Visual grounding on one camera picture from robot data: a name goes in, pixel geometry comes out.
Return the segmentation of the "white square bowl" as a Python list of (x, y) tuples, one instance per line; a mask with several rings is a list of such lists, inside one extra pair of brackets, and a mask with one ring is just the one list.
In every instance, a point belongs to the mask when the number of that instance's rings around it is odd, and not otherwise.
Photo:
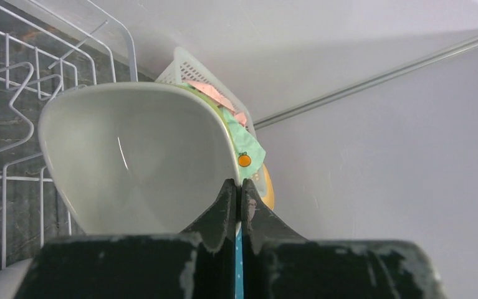
[(38, 137), (49, 173), (88, 235), (177, 233), (240, 185), (234, 147), (200, 97), (165, 83), (104, 83), (42, 109)]

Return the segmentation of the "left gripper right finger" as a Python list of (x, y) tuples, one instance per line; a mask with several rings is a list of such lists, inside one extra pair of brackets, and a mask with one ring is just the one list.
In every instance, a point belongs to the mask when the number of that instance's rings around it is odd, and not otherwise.
[(445, 298), (426, 253), (403, 240), (309, 240), (241, 190), (246, 298)]

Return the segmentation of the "blue polka dot plate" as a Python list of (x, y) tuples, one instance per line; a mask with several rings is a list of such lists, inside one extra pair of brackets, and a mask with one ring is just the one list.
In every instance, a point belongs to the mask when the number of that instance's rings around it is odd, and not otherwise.
[(244, 299), (244, 277), (243, 277), (243, 251), (242, 251), (242, 229), (238, 229), (236, 234), (235, 251), (235, 287), (234, 298)]

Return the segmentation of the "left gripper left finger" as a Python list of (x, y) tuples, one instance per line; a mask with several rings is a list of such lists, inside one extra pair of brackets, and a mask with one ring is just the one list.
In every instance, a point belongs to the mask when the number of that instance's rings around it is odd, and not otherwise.
[(16, 298), (233, 298), (237, 186), (177, 234), (55, 239), (31, 262)]

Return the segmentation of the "white round bowl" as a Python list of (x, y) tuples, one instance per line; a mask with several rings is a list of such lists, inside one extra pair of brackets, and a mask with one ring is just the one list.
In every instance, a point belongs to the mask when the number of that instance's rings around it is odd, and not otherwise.
[(32, 259), (21, 260), (0, 271), (0, 299), (14, 298)]

